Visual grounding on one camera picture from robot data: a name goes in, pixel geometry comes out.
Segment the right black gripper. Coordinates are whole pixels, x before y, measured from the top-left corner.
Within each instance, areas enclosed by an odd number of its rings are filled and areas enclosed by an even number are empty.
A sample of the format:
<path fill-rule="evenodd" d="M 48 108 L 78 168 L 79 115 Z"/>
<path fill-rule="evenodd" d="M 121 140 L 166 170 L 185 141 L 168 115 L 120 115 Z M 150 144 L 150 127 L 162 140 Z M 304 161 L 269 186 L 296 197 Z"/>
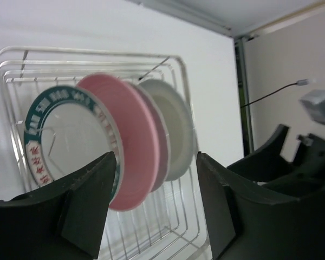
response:
<path fill-rule="evenodd" d="M 227 168 L 246 179 L 275 179 L 263 186 L 292 197 L 325 188 L 325 140 L 314 134 L 299 135 L 290 172 L 290 163 L 281 156 L 288 132 L 288 126 L 279 124 L 260 148 Z"/>

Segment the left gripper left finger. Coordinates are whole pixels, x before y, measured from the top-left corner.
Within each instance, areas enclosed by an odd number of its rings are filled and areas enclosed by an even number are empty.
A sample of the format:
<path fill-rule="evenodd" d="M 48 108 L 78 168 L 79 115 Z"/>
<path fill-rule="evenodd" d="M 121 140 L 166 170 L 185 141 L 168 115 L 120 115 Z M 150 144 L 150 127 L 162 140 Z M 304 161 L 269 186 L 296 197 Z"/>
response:
<path fill-rule="evenodd" d="M 115 170 L 108 152 L 46 186 L 0 200 L 0 259 L 97 259 Z"/>

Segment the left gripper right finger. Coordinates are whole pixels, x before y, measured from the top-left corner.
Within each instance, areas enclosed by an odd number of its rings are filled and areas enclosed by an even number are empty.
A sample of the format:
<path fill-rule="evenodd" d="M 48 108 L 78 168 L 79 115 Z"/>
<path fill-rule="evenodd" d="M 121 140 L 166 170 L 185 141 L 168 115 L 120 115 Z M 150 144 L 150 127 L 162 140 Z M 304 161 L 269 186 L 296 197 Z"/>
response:
<path fill-rule="evenodd" d="M 214 259 L 325 259 L 325 188 L 281 194 L 202 152 L 197 173 Z"/>

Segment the pink plastic plate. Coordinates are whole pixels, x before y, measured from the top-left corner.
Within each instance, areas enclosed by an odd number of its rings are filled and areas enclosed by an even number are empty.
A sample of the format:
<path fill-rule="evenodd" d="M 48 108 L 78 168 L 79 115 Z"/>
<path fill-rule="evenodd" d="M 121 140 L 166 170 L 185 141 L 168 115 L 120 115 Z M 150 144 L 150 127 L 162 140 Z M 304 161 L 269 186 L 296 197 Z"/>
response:
<path fill-rule="evenodd" d="M 139 206 L 151 192 L 160 164 L 157 127 L 143 97 L 128 82 L 96 73 L 78 84 L 95 95 L 113 117 L 123 146 L 123 179 L 110 209 L 129 211 Z"/>

